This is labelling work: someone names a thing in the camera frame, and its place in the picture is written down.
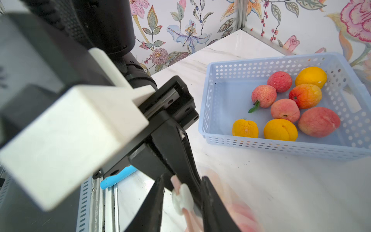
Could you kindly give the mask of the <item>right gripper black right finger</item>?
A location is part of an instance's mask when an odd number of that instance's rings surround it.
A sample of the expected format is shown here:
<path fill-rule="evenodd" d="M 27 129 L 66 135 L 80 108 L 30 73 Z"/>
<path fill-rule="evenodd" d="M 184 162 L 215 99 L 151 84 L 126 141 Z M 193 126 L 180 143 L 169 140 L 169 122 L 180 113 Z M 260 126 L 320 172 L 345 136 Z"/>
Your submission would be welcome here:
<path fill-rule="evenodd" d="M 203 228 L 205 232 L 240 232 L 210 179 L 201 180 Z"/>

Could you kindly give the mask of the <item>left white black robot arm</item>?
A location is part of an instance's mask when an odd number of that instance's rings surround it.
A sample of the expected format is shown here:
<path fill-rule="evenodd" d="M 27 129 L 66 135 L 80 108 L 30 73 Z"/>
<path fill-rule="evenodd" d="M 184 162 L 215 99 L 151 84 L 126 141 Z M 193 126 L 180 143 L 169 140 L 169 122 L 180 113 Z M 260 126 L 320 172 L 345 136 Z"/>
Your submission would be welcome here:
<path fill-rule="evenodd" d="M 158 88 L 131 54 L 127 1 L 25 1 L 1 17 L 1 164 L 43 210 L 128 164 L 172 189 L 201 180 L 185 130 L 198 119 L 186 84 Z"/>

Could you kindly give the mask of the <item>clear pink zip-top bag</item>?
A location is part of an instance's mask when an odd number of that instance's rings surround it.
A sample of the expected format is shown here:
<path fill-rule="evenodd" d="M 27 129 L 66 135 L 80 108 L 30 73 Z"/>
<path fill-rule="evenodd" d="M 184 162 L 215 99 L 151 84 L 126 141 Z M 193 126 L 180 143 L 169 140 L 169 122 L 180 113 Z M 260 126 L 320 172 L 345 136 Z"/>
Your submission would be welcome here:
<path fill-rule="evenodd" d="M 188 185 L 176 175 L 171 177 L 173 206 L 185 218 L 187 232 L 262 231 L 252 209 L 229 184 L 211 169 L 202 168 L 202 174 L 199 212 Z"/>

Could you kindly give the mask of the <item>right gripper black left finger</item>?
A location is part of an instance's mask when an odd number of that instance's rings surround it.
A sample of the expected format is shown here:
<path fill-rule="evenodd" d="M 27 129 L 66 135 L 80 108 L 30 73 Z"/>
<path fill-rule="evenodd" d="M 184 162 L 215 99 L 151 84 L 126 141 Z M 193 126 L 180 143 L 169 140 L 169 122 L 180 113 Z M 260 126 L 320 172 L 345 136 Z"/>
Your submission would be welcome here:
<path fill-rule="evenodd" d="M 164 197 L 164 175 L 157 178 L 126 232 L 160 232 Z"/>

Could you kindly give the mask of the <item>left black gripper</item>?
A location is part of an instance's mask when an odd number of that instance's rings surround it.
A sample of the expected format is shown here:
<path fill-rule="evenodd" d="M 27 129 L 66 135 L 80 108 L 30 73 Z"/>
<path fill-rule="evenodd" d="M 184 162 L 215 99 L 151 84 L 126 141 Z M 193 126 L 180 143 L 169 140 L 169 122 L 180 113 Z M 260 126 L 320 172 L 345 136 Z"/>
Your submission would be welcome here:
<path fill-rule="evenodd" d="M 139 109 L 149 119 L 149 125 L 118 155 L 115 165 L 100 168 L 93 179 L 113 176 L 131 164 L 153 180 L 164 175 L 164 186 L 169 191 L 174 189 L 171 177 L 176 175 L 187 184 L 194 202 L 200 203 L 201 178 L 185 132 L 199 115 L 187 85 L 174 76 Z"/>

